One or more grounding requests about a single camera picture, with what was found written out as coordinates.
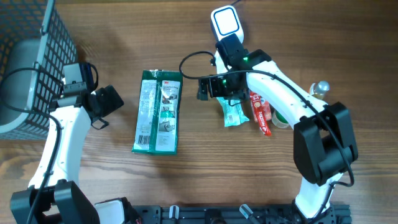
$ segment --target wire mesh basket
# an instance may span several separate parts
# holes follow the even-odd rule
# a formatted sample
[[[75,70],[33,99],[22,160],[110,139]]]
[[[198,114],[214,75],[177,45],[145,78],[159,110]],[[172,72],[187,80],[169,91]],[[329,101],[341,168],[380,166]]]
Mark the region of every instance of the wire mesh basket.
[[[77,52],[55,8],[54,0],[1,0],[0,79],[17,68],[34,67],[63,78],[64,65],[77,61]],[[0,89],[1,98],[17,108],[48,113],[47,105],[60,86],[47,75],[21,71]],[[0,139],[45,139],[49,120],[0,105]]]

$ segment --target red wrapper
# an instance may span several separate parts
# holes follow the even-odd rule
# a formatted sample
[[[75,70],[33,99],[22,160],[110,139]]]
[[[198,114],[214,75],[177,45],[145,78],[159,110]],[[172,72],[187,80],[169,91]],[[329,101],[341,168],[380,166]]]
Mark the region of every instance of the red wrapper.
[[[266,116],[266,110],[265,110],[265,105],[268,105],[269,108],[269,103],[268,101],[265,101],[266,103],[261,103],[261,96],[258,95],[257,93],[254,93],[250,91],[250,104],[251,108],[254,113],[254,120],[259,123],[260,130],[266,135],[270,136],[271,131],[268,127],[267,124],[267,116]]]
[[[266,120],[270,121],[272,119],[272,113],[271,113],[271,107],[269,106],[269,102],[266,101],[263,97],[261,97],[260,95],[258,95],[255,92],[250,91],[251,93],[253,93],[253,96],[258,96],[261,99],[261,108],[262,110],[264,110],[264,114],[266,115]],[[253,111],[253,116],[254,116],[254,122],[258,122],[256,114],[254,113],[254,108],[253,105],[251,104],[251,111]]]

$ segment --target wooden table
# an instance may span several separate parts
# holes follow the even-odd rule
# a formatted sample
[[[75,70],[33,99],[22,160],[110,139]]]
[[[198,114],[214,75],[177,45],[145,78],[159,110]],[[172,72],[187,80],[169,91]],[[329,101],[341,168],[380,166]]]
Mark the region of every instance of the wooden table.
[[[228,1],[60,4],[79,48],[95,64],[99,86],[112,84],[125,105],[104,130],[86,137],[80,187],[93,202],[127,197],[134,205],[264,205],[290,203],[301,175],[293,132],[253,121],[224,128],[216,100],[196,100],[184,80],[177,156],[131,153],[144,69],[177,70],[197,50],[215,51],[210,13]],[[354,223],[398,222],[398,4],[394,1],[255,1],[236,6],[245,47],[262,49],[302,88],[330,82],[329,103],[353,119],[359,159],[356,183],[332,201],[351,205]],[[214,73],[208,57],[185,65],[190,75]],[[244,106],[252,118],[250,107]],[[9,199],[25,190],[44,141],[0,142],[0,223],[14,223]],[[348,181],[347,175],[342,180]]]

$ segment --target green wrapper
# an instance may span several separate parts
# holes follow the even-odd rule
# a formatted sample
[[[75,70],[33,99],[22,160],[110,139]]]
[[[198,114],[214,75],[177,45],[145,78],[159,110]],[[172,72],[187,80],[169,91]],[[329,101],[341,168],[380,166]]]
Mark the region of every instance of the green wrapper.
[[[175,155],[182,76],[179,72],[144,70],[132,152]]]

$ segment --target green package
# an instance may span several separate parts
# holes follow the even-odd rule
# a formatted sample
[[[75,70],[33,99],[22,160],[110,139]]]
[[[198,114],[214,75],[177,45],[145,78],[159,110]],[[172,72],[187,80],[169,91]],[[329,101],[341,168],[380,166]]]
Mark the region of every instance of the green package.
[[[132,152],[175,155],[182,76],[179,72],[144,70]]]
[[[223,97],[217,97],[217,100],[223,108],[224,127],[238,126],[249,121],[249,118],[243,113],[240,100],[226,100]]]

